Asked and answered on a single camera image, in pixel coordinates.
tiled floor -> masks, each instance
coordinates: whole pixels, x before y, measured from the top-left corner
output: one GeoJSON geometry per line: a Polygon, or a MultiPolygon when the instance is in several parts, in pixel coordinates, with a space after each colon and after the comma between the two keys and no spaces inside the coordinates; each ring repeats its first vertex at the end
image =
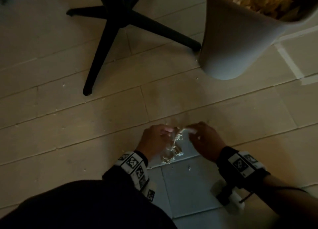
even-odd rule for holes
{"type": "MultiPolygon", "coordinates": [[[[318,196],[318,15],[228,81],[205,75],[188,48],[128,26],[85,97],[82,87],[105,21],[65,12],[99,4],[13,0],[1,7],[0,217],[63,183],[100,179],[156,123],[205,121],[272,174],[318,196]]],[[[140,0],[135,10],[203,39],[205,0],[140,0]]],[[[149,170],[159,192],[155,204],[179,228],[267,228],[276,219],[257,198],[247,201],[240,217],[220,209],[210,193],[217,169],[193,147],[171,165],[159,167],[155,158],[150,166],[156,167],[149,170]]]]}

